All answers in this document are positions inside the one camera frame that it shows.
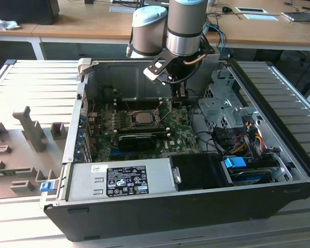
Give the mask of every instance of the table leg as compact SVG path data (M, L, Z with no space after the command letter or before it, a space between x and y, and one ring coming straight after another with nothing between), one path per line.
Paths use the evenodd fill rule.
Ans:
M79 56L84 55L83 49L82 49L82 45L80 43L76 43L77 45L77 52Z
M37 60L46 59L46 54L43 50L42 43L39 37L30 37L29 42L33 47Z

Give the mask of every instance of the warning label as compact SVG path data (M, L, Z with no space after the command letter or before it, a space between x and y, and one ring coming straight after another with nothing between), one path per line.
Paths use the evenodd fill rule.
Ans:
M148 194L146 166L108 168L107 196Z

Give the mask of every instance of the computer case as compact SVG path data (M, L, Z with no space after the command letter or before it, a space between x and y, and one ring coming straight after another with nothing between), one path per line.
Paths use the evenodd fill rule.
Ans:
M58 18L57 0L0 0L0 19L52 25Z

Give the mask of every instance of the desk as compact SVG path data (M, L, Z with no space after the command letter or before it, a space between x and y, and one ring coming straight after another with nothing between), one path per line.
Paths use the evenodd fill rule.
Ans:
M20 30L0 31L0 40L28 41L32 44L37 59L45 59L41 44L43 42L68 43L106 43L127 44L131 33L132 13L109 12L110 3L94 2L85 5L84 1L69 2L58 0L59 20L54 25L21 24ZM264 8L269 14L280 14L295 9L285 6L282 0L221 0L222 4L234 7ZM294 1L295 6L310 7L310 2ZM208 8L219 11L222 6ZM310 23L289 23L283 16L276 16L279 21L248 20L234 14L221 15L219 25L226 34L229 48L305 50L310 51ZM218 34L207 35L215 45Z

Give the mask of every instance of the blue plastic clip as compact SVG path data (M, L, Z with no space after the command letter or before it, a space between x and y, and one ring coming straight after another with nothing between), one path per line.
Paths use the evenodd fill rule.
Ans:
M42 182L40 185L41 192L53 192L54 191L54 182Z
M226 168L247 167L243 157L229 157L224 160Z

